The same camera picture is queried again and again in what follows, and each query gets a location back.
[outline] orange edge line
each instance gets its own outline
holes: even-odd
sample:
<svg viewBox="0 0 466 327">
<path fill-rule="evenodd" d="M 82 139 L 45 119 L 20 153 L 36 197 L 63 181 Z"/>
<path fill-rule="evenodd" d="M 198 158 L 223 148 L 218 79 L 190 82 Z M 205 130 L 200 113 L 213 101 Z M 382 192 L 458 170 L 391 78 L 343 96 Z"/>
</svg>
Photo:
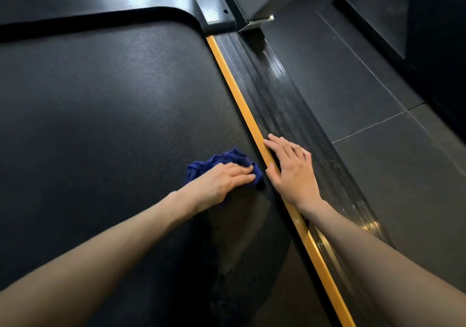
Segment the orange edge line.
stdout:
<svg viewBox="0 0 466 327">
<path fill-rule="evenodd" d="M 251 111 L 249 110 L 246 100 L 244 100 L 244 97 L 241 94 L 236 80 L 231 74 L 230 68 L 226 64 L 226 61 L 223 57 L 222 52 L 220 51 L 220 48 L 217 45 L 217 42 L 215 41 L 215 38 L 213 36 L 209 36 L 207 37 L 207 42 L 213 52 L 213 55 L 217 61 L 218 66 L 220 67 L 220 70 L 222 71 L 222 74 L 228 86 L 230 87 L 230 91 L 233 94 L 236 104 L 240 108 L 243 118 L 246 121 L 246 124 L 248 125 L 249 131 L 251 132 L 254 141 L 257 147 L 259 148 L 260 154 L 264 158 L 265 163 L 272 163 L 277 167 L 268 148 L 264 145 L 264 138 L 262 136 L 262 133 L 260 132 L 260 129 Z M 343 298 L 341 297 L 341 294 L 338 291 L 338 288 L 336 287 L 335 281 L 333 280 L 330 274 L 329 268 L 325 264 L 323 257 L 319 252 L 317 244 L 312 238 L 311 233 L 309 232 L 301 214 L 293 205 L 285 201 L 283 202 L 285 203 L 288 213 L 291 219 L 293 220 L 296 230 L 298 230 L 299 236 L 302 242 L 304 243 L 304 247 L 306 248 L 309 257 L 311 258 L 312 264 L 316 268 L 317 274 L 319 275 L 319 278 L 322 281 L 325 291 L 327 292 L 327 295 L 330 298 L 330 301 L 335 309 L 338 318 L 340 319 L 342 326 L 356 327 L 353 318 L 351 317 L 351 314 L 348 311 L 348 308 L 346 307 L 345 302 L 343 301 Z"/>
</svg>

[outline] purple cleaning rag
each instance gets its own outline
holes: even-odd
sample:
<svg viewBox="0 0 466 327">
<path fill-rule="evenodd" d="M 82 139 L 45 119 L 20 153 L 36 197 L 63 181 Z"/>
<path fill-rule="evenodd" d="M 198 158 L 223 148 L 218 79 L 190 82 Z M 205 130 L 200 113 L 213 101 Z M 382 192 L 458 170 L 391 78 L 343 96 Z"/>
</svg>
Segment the purple cleaning rag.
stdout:
<svg viewBox="0 0 466 327">
<path fill-rule="evenodd" d="M 230 162 L 244 167 L 248 167 L 250 165 L 254 166 L 251 173 L 256 175 L 256 178 L 252 183 L 248 183 L 246 186 L 255 186 L 263 180 L 264 176 L 262 175 L 262 171 L 259 169 L 259 166 L 256 165 L 255 162 L 251 161 L 246 154 L 242 153 L 237 148 L 234 148 L 229 152 L 214 155 L 207 161 L 195 161 L 191 165 L 188 165 L 183 185 L 190 183 L 192 180 L 206 173 L 217 164 L 229 164 Z"/>
</svg>

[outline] hand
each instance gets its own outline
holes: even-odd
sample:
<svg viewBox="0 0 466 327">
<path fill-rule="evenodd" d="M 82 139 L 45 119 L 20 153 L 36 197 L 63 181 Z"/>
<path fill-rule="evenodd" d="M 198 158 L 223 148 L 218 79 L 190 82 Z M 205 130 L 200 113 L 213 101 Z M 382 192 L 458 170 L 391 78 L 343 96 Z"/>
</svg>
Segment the hand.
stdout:
<svg viewBox="0 0 466 327">
<path fill-rule="evenodd" d="M 269 164 L 266 174 L 283 199 L 299 210 L 320 205 L 323 200 L 312 169 L 311 153 L 273 134 L 264 139 L 264 144 L 277 154 L 280 161 L 281 175 L 274 164 Z"/>
<path fill-rule="evenodd" d="M 194 201 L 194 214 L 223 202 L 228 192 L 235 187 L 251 183 L 256 175 L 253 166 L 217 164 L 202 176 L 188 183 L 178 191 Z"/>
</svg>

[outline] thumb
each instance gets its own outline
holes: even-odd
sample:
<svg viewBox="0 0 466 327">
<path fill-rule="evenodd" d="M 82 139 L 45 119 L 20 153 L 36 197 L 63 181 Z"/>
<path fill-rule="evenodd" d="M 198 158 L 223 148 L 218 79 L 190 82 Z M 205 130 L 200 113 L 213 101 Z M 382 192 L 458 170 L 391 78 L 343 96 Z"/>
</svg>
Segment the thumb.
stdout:
<svg viewBox="0 0 466 327">
<path fill-rule="evenodd" d="M 265 170 L 267 177 L 269 178 L 270 182 L 276 188 L 280 183 L 280 175 L 278 175 L 277 169 L 273 163 L 270 163 Z"/>
</svg>

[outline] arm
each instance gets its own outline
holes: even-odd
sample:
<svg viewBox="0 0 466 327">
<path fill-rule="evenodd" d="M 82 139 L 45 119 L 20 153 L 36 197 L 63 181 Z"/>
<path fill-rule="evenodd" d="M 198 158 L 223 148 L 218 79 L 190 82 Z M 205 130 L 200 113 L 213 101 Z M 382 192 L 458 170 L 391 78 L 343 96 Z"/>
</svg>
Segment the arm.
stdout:
<svg viewBox="0 0 466 327">
<path fill-rule="evenodd" d="M 219 164 L 138 215 L 102 232 L 0 292 L 1 326 L 83 324 L 165 234 L 250 183 L 253 167 Z"/>
<path fill-rule="evenodd" d="M 395 326 L 464 326 L 466 295 L 360 229 L 321 199 L 311 154 L 269 135 L 280 161 L 267 175 L 283 198 L 322 231 Z"/>
</svg>

